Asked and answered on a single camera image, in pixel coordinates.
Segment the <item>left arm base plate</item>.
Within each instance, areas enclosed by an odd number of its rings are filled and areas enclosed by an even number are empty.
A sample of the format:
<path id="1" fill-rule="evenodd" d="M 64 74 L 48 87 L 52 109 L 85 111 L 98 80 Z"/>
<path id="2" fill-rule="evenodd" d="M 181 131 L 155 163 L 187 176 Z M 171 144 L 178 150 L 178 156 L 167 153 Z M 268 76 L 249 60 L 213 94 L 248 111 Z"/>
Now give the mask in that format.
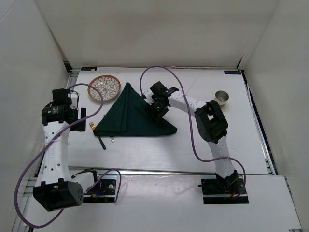
<path id="1" fill-rule="evenodd" d="M 100 175 L 96 169 L 84 169 L 71 176 L 83 186 L 83 203 L 114 203 L 116 197 L 117 176 L 104 176 L 90 191 L 88 187 L 94 184 Z"/>

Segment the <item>metal cup with cork band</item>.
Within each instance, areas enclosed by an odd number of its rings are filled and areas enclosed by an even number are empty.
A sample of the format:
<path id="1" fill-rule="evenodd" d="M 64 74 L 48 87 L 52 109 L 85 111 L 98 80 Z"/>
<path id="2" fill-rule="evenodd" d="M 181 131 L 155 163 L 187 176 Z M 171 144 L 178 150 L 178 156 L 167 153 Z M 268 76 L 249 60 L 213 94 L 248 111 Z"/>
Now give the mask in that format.
<path id="1" fill-rule="evenodd" d="M 227 92 L 219 90 L 215 93 L 214 100 L 219 104 L 221 108 L 223 108 L 226 102 L 229 100 L 229 95 Z"/>

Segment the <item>dark green cloth napkin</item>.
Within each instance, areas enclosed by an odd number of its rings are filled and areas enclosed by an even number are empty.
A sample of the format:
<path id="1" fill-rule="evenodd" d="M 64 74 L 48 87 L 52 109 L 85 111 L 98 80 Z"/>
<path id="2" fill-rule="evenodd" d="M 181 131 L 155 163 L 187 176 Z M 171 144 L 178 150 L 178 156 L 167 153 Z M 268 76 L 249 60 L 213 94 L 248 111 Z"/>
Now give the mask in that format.
<path id="1" fill-rule="evenodd" d="M 97 137 L 155 137 L 169 136 L 177 128 L 161 118 L 151 118 L 148 103 L 126 83 L 119 98 L 93 130 Z"/>

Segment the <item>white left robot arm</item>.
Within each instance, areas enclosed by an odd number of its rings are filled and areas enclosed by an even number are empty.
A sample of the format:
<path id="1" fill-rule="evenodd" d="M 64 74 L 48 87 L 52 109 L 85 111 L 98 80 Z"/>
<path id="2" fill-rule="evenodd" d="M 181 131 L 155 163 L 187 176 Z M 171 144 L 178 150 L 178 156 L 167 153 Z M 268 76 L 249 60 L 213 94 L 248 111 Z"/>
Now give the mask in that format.
<path id="1" fill-rule="evenodd" d="M 42 110 L 45 134 L 44 168 L 41 184 L 33 189 L 33 196 L 47 211 L 80 206 L 83 193 L 97 193 L 101 181 L 86 174 L 72 178 L 68 168 L 69 124 L 78 119 L 78 93 L 69 89 L 55 89 L 53 101 Z"/>

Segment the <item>gold fork green handle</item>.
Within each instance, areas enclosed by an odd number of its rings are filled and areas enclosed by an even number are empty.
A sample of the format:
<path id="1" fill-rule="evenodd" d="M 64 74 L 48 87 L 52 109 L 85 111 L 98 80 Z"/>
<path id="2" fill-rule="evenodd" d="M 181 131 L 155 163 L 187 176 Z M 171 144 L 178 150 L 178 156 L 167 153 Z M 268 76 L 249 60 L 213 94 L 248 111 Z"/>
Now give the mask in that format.
<path id="1" fill-rule="evenodd" d="M 94 129 L 96 128 L 96 125 L 92 121 L 89 121 L 89 126 L 90 126 L 92 131 L 94 131 Z M 104 142 L 102 141 L 102 139 L 98 136 L 96 136 L 96 138 L 99 140 L 102 149 L 106 150 L 106 146 L 105 146 Z"/>

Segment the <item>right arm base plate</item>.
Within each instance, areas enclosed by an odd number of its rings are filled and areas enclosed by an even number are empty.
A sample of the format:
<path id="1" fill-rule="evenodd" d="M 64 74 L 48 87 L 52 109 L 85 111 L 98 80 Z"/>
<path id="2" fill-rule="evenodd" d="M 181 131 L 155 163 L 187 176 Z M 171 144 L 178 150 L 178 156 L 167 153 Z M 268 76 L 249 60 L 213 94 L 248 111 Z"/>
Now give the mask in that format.
<path id="1" fill-rule="evenodd" d="M 203 204 L 248 204 L 249 199 L 244 181 L 239 178 L 225 189 L 217 179 L 201 179 L 198 185 L 202 189 Z"/>

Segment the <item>floral ceramic plate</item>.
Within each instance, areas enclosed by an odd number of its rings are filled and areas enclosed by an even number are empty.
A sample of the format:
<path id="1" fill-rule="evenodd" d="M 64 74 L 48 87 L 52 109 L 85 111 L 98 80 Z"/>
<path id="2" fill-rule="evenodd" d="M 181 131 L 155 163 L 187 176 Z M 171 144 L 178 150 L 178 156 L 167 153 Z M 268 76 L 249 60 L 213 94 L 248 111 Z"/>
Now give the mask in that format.
<path id="1" fill-rule="evenodd" d="M 94 78 L 89 84 L 101 93 L 104 101 L 110 101 L 114 99 L 121 90 L 121 83 L 119 79 L 112 75 L 98 76 Z"/>

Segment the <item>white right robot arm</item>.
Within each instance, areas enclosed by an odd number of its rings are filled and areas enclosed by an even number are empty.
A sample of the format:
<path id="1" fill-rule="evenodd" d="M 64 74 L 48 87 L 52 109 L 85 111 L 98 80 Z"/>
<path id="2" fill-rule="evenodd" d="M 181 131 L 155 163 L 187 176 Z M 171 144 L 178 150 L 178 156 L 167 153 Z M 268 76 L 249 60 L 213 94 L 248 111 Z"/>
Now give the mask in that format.
<path id="1" fill-rule="evenodd" d="M 150 90 L 142 93 L 142 97 L 148 102 L 148 111 L 157 120 L 161 119 L 169 110 L 176 108 L 188 114 L 190 138 L 193 153 L 201 162 L 214 162 L 217 188 L 222 193 L 233 191 L 233 197 L 239 197 L 245 190 L 246 177 L 243 177 L 243 186 L 238 187 L 239 175 L 233 165 L 233 161 L 244 169 L 243 165 L 235 158 L 230 157 L 227 147 L 227 120 L 215 100 L 200 101 L 181 93 L 176 87 L 166 88 L 161 82 L 150 87 Z M 200 137 L 207 142 L 211 149 L 212 159 L 202 159 L 197 154 L 193 133 L 195 119 Z"/>

